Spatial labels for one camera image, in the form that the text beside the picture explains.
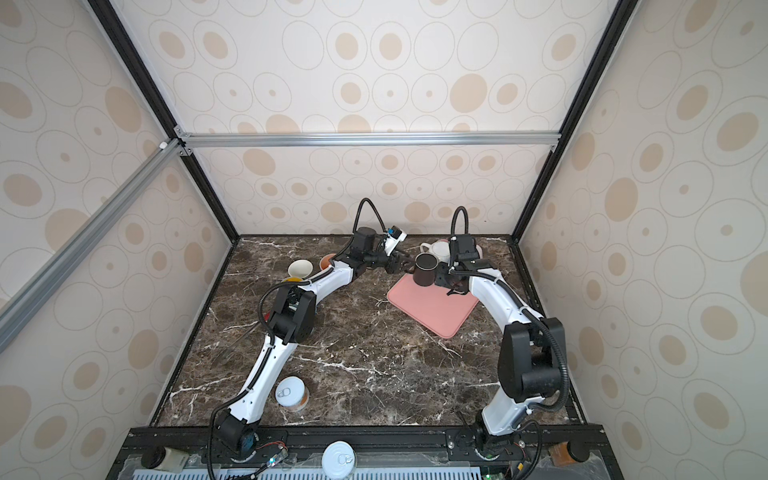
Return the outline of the cream and pink mug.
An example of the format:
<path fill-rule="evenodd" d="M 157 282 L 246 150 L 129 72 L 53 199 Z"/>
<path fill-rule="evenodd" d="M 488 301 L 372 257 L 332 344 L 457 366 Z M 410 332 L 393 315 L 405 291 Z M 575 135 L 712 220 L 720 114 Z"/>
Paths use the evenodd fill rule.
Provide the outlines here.
<path fill-rule="evenodd" d="M 321 259 L 321 261 L 320 261 L 320 270 L 323 271 L 323 270 L 326 270 L 327 268 L 329 268 L 331 266 L 332 260 L 335 258 L 335 256 L 336 256 L 335 253 L 331 253 L 331 254 L 325 255 Z"/>

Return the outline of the black mug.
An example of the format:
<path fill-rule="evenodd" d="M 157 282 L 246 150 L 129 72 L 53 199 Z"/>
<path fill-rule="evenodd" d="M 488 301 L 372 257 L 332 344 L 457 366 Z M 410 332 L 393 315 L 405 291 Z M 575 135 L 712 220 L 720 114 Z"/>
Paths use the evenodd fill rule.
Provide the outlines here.
<path fill-rule="evenodd" d="M 412 279 L 417 286 L 429 287 L 436 281 L 439 260 L 432 253 L 419 253 L 413 262 Z"/>

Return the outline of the pink plastic tray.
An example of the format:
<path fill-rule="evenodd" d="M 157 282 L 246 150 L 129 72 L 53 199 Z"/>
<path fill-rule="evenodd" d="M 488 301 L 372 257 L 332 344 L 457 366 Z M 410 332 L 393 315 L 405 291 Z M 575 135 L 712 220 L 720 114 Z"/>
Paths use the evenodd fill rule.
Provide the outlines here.
<path fill-rule="evenodd" d="M 390 304 L 443 339 L 456 335 L 468 319 L 478 299 L 472 294 L 448 294 L 435 285 L 417 285 L 411 274 L 405 274 L 387 293 Z"/>

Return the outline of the grey mug white interior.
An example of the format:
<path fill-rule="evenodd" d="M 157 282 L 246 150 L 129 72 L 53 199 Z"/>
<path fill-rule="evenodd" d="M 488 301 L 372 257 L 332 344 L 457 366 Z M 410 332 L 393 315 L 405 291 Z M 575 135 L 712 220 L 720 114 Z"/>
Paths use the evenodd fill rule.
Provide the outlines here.
<path fill-rule="evenodd" d="M 289 265 L 288 275 L 290 278 L 304 280 L 311 276 L 313 270 L 314 265 L 309 260 L 299 259 Z"/>

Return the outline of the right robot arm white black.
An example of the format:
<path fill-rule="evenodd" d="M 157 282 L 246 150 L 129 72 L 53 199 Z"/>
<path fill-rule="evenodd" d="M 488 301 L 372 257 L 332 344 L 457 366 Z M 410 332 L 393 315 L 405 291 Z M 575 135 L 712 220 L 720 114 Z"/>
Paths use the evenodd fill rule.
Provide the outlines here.
<path fill-rule="evenodd" d="M 515 433 L 531 426 L 536 411 L 555 413 L 567 403 L 570 376 L 562 323 L 530 307 L 479 253 L 469 215 L 459 206 L 451 219 L 448 260 L 437 266 L 435 284 L 449 294 L 473 295 L 501 330 L 499 389 L 476 420 L 475 450 L 494 459 Z"/>

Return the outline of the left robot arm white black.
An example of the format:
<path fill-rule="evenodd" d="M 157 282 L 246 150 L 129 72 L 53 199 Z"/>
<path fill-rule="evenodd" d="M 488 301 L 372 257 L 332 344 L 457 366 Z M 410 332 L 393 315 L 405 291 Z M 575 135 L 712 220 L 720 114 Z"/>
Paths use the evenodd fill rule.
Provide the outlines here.
<path fill-rule="evenodd" d="M 405 231 L 386 227 L 379 212 L 373 213 L 380 231 L 354 221 L 352 237 L 332 255 L 328 267 L 305 280 L 277 283 L 260 298 L 257 314 L 266 330 L 264 344 L 238 394 L 215 407 L 208 421 L 206 468 L 211 479 L 216 446 L 240 458 L 255 451 L 255 426 L 283 367 L 312 333 L 318 304 L 367 270 L 383 268 L 394 274 L 408 258 L 398 250 L 407 238 Z"/>

